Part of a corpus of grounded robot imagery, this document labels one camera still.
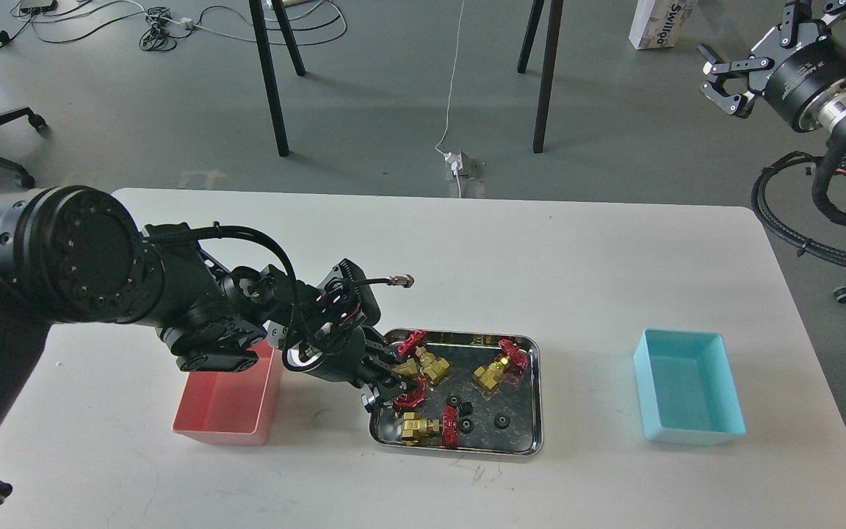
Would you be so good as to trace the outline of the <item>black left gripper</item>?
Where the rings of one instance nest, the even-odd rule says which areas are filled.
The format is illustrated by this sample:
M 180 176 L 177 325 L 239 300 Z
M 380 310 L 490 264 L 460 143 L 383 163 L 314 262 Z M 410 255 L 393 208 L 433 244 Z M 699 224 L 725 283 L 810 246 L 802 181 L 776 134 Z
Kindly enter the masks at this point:
M 375 328 L 353 329 L 341 348 L 321 352 L 303 361 L 298 350 L 285 350 L 283 364 L 293 372 L 306 373 L 323 381 L 346 382 L 361 388 L 367 412 L 389 406 L 400 395 L 424 385 L 409 359 L 386 345 Z

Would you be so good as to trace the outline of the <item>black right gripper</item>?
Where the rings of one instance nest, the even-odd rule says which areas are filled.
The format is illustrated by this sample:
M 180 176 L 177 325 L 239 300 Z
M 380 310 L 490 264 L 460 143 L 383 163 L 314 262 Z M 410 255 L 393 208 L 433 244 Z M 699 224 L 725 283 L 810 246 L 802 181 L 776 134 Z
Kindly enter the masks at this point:
M 699 44 L 698 53 L 706 60 L 701 93 L 728 116 L 738 118 L 747 118 L 756 97 L 763 94 L 793 131 L 835 130 L 846 118 L 846 48 L 829 37 L 819 39 L 837 21 L 846 19 L 846 1 L 826 1 L 820 17 L 813 16 L 811 6 L 812 1 L 784 5 L 778 44 L 783 49 L 803 48 L 773 73 L 772 58 L 751 56 L 726 62 L 712 47 Z M 726 90 L 726 83 L 735 79 L 745 81 L 743 93 Z

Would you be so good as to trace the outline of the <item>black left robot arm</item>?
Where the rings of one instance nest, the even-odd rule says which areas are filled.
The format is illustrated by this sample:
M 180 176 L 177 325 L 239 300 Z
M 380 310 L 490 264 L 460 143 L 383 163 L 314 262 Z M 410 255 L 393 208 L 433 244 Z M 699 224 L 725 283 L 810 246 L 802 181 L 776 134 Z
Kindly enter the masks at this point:
M 254 346 L 284 365 L 362 391 L 375 411 L 421 383 L 374 328 L 372 285 L 343 260 L 319 286 L 296 278 L 267 234 L 214 223 L 148 225 L 84 185 L 0 195 L 0 426 L 36 368 L 50 328 L 113 323 L 156 329 L 184 372 L 241 373 Z M 0 480 L 0 505 L 12 486 Z

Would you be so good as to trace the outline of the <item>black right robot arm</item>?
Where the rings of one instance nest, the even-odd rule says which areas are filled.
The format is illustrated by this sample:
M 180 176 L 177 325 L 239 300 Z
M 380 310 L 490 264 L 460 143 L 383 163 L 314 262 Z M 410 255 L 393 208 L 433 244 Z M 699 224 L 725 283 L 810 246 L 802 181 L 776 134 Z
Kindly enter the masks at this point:
M 846 267 L 846 251 L 820 243 L 789 227 L 767 201 L 767 187 L 779 172 L 802 163 L 813 165 L 810 195 L 833 224 L 846 228 L 846 48 L 833 36 L 846 19 L 846 1 L 828 1 L 815 17 L 809 1 L 789 1 L 780 21 L 741 60 L 728 61 L 701 44 L 705 80 L 701 93 L 729 116 L 747 118 L 756 101 L 769 107 L 796 133 L 827 131 L 826 153 L 796 151 L 762 168 L 751 192 L 756 217 L 768 230 L 812 255 Z

